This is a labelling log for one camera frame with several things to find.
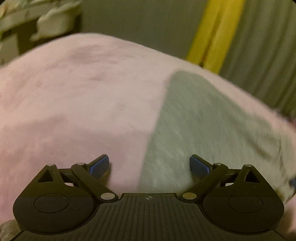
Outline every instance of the pink blanket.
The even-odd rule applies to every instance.
[[[289,124],[221,77],[113,37],[73,35],[0,68],[0,223],[13,219],[14,200],[47,163],[68,168],[106,153],[112,160],[108,188],[135,192],[165,86],[178,70],[203,76],[296,147]],[[289,226],[296,227],[296,209],[290,209],[295,224]]]

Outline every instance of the yellow stripe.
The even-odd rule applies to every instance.
[[[209,0],[187,60],[219,73],[244,8],[244,0]]]

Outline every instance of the green fabric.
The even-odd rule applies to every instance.
[[[220,75],[271,108],[296,110],[296,4],[246,0]]]
[[[194,184],[189,158],[240,169],[253,164],[283,201],[294,189],[294,153],[290,141],[270,125],[245,113],[203,77],[173,76],[143,162],[139,190],[184,192]]]
[[[186,58],[207,0],[83,0],[83,32]]]

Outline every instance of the crosshair marking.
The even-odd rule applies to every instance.
[[[147,200],[151,200],[153,197],[151,197],[151,196],[147,196],[147,197],[145,197]]]

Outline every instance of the gray wall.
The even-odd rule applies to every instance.
[[[207,0],[83,0],[83,32],[186,58]]]

